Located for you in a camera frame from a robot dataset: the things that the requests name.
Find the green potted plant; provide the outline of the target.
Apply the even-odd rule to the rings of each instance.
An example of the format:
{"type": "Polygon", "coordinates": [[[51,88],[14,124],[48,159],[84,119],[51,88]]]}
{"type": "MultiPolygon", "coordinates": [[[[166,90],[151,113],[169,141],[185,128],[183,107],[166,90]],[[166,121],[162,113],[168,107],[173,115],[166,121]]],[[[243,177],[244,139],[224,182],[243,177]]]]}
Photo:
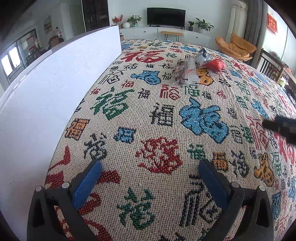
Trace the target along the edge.
{"type": "Polygon", "coordinates": [[[204,19],[201,20],[199,18],[196,18],[195,24],[198,26],[199,32],[201,34],[207,34],[214,29],[214,26],[211,23],[207,23],[204,19]]]}

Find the small wooden bench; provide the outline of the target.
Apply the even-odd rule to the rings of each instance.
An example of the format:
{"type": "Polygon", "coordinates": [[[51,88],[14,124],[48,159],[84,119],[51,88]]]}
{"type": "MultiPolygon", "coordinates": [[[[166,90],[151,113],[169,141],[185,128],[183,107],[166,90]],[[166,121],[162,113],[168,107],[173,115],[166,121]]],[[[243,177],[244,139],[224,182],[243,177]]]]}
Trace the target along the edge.
{"type": "Polygon", "coordinates": [[[160,34],[164,37],[165,41],[181,42],[184,38],[183,32],[161,31],[160,34]]]}

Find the red snack packet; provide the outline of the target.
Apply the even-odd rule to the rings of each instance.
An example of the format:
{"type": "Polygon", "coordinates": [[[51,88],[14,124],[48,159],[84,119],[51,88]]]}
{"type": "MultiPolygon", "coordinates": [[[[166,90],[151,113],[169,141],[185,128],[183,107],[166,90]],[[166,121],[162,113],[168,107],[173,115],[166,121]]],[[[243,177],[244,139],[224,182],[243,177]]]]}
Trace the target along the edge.
{"type": "Polygon", "coordinates": [[[221,72],[226,67],[226,64],[221,59],[214,59],[210,62],[205,63],[203,67],[216,72],[221,72]]]}

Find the white tv cabinet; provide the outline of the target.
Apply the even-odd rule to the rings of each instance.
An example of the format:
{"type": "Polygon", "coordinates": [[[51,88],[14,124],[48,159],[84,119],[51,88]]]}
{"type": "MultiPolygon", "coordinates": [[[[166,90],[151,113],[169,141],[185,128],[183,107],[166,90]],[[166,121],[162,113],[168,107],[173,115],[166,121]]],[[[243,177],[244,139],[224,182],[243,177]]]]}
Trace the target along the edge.
{"type": "Polygon", "coordinates": [[[162,27],[134,27],[122,28],[120,35],[127,39],[160,39],[166,41],[176,41],[183,43],[196,44],[209,47],[210,36],[188,30],[178,30],[162,27]]]}

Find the red wall hanging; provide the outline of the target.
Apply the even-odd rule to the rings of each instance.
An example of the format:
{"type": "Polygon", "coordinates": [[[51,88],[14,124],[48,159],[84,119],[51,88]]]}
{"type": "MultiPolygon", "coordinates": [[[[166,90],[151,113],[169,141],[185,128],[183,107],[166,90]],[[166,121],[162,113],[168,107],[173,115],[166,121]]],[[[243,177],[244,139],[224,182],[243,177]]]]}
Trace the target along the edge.
{"type": "Polygon", "coordinates": [[[267,14],[267,28],[272,31],[274,34],[278,32],[277,22],[276,20],[270,15],[267,14]]]}

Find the dark wooden chair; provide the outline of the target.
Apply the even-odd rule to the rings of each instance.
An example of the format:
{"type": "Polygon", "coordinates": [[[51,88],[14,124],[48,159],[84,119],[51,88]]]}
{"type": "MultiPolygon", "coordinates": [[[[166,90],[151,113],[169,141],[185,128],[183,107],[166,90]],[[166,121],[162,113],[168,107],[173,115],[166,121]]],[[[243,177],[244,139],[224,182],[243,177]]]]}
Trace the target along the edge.
{"type": "Polygon", "coordinates": [[[275,82],[280,80],[284,71],[281,61],[264,49],[260,51],[255,68],[275,82]]]}

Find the white storage box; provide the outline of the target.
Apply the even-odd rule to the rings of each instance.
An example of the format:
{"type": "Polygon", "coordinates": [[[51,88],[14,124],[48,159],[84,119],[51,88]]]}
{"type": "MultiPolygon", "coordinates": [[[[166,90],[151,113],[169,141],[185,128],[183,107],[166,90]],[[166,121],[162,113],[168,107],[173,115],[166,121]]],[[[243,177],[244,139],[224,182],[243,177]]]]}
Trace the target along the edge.
{"type": "Polygon", "coordinates": [[[45,182],[56,146],[75,109],[121,54],[119,28],[63,42],[27,67],[1,97],[1,212],[27,238],[34,188],[45,182]]]}

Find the white blue triangular packet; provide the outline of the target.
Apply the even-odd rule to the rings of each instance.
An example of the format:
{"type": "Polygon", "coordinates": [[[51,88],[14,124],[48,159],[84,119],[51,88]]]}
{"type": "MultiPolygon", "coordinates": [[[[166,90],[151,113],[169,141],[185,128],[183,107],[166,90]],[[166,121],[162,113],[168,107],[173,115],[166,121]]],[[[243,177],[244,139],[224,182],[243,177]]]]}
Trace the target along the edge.
{"type": "Polygon", "coordinates": [[[211,62],[212,59],[205,48],[201,48],[195,57],[195,63],[197,66],[204,66],[205,64],[211,62]]]}

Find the orange lounge chair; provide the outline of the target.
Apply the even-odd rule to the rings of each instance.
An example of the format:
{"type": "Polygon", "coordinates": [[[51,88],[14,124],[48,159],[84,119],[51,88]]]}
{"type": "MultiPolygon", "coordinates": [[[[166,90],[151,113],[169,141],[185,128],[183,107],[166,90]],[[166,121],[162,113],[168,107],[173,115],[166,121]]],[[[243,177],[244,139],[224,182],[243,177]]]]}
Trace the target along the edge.
{"type": "Polygon", "coordinates": [[[216,44],[223,54],[244,62],[251,60],[252,54],[257,49],[253,44],[234,33],[231,34],[229,44],[221,36],[216,38],[216,44]]]}

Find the patterned woven table cloth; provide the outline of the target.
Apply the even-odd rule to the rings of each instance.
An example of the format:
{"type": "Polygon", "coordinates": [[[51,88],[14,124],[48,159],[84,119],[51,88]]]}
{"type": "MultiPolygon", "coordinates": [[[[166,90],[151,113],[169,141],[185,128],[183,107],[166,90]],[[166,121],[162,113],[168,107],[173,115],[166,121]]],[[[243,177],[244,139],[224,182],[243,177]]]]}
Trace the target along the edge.
{"type": "Polygon", "coordinates": [[[69,120],[45,187],[99,160],[102,175],[80,209],[99,240],[202,240],[221,213],[198,176],[205,158],[229,181],[266,188],[281,240],[295,221],[295,147],[262,121],[295,118],[284,90],[214,50],[225,68],[199,68],[199,83],[180,86],[175,68],[199,46],[142,39],[121,48],[69,120]]]}

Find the clear brown snack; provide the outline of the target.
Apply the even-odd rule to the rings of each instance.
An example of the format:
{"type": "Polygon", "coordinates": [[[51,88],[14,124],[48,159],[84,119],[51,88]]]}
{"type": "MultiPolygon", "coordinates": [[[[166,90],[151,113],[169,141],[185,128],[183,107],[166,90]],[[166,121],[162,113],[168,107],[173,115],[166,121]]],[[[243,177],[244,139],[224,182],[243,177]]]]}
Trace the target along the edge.
{"type": "Polygon", "coordinates": [[[200,78],[197,75],[195,57],[191,56],[177,62],[174,71],[174,81],[178,86],[200,83],[200,78]]]}

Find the black flat television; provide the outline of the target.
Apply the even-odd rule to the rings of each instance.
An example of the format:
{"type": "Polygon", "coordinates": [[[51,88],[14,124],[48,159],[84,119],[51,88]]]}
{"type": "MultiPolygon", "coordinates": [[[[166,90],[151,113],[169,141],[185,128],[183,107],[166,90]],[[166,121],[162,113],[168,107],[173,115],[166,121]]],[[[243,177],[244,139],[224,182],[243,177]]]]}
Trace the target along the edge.
{"type": "Polygon", "coordinates": [[[147,24],[160,26],[185,26],[186,11],[172,8],[147,8],[147,24]]]}

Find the grey curtain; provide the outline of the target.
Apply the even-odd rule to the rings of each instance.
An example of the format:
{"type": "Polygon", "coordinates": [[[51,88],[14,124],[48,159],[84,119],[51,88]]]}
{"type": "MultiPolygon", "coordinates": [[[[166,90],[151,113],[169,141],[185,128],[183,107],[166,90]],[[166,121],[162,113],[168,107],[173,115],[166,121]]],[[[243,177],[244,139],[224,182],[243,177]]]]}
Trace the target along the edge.
{"type": "Polygon", "coordinates": [[[266,32],[268,5],[263,0],[246,1],[246,4],[247,21],[244,39],[260,49],[266,32]]]}

